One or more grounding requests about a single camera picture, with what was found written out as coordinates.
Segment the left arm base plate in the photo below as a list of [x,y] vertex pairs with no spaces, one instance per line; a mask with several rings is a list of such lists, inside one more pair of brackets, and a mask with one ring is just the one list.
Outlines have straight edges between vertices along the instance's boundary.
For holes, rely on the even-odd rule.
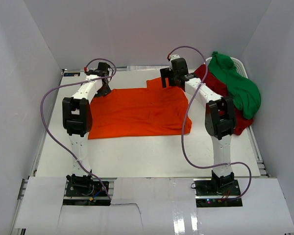
[[93,181],[90,188],[74,186],[67,181],[63,198],[64,206],[110,206],[110,199],[99,181]]

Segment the white paper sheet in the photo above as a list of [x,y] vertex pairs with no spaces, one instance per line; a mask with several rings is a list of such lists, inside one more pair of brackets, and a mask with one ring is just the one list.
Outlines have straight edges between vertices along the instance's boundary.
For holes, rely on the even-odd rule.
[[168,66],[126,66],[117,67],[117,71],[158,71]]

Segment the green t shirt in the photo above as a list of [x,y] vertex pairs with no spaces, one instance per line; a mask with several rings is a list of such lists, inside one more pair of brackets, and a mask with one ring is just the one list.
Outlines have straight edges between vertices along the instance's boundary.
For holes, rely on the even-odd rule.
[[242,111],[243,117],[252,119],[261,106],[261,95],[255,83],[237,72],[229,56],[217,51],[212,53],[208,67],[210,73],[226,85],[235,107]]

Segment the white perforated laundry basket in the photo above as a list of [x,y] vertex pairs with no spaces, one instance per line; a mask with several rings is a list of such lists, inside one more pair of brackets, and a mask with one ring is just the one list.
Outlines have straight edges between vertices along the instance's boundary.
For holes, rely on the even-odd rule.
[[247,73],[241,62],[214,51],[207,64],[209,72],[225,85],[233,85],[236,82],[244,82],[244,77],[248,79]]

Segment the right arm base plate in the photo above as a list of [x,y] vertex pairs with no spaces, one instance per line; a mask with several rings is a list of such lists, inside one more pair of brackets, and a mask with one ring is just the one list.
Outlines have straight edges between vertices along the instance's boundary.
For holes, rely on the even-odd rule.
[[211,180],[195,180],[191,184],[195,191],[197,208],[229,208],[242,207],[242,199],[236,197],[241,195],[237,180],[233,183],[217,189]]

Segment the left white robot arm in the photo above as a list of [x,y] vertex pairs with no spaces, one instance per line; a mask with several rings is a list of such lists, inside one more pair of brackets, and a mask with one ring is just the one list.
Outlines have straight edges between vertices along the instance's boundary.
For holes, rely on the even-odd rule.
[[62,100],[63,127],[69,135],[72,152],[75,155],[73,174],[67,178],[77,184],[76,188],[82,195],[89,195],[94,189],[87,146],[88,135],[93,125],[90,103],[95,97],[111,93],[107,78],[110,69],[110,65],[105,62],[100,62],[96,69],[85,68],[86,83],[71,97]]

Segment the black label sticker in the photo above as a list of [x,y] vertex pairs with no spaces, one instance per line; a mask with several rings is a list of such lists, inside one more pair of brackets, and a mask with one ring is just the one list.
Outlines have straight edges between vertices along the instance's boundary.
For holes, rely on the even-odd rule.
[[65,72],[63,74],[64,77],[74,77],[74,76],[80,76],[79,72]]

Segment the orange t shirt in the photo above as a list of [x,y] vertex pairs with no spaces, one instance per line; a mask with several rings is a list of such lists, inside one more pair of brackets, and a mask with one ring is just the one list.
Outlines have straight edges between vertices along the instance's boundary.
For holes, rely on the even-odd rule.
[[113,89],[93,98],[88,138],[168,136],[189,134],[192,121],[185,117],[188,99],[179,87],[163,88],[160,78],[145,88]]

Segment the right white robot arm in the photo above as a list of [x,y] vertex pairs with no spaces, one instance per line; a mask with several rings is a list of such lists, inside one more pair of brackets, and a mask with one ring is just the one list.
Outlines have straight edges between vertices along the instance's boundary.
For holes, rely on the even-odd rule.
[[168,56],[171,65],[160,70],[162,87],[177,86],[192,95],[205,109],[204,125],[213,144],[212,179],[207,186],[223,195],[234,183],[230,165],[230,144],[236,127],[233,99],[222,96],[213,88],[212,76],[206,64],[201,72],[189,72],[186,60],[177,54]]

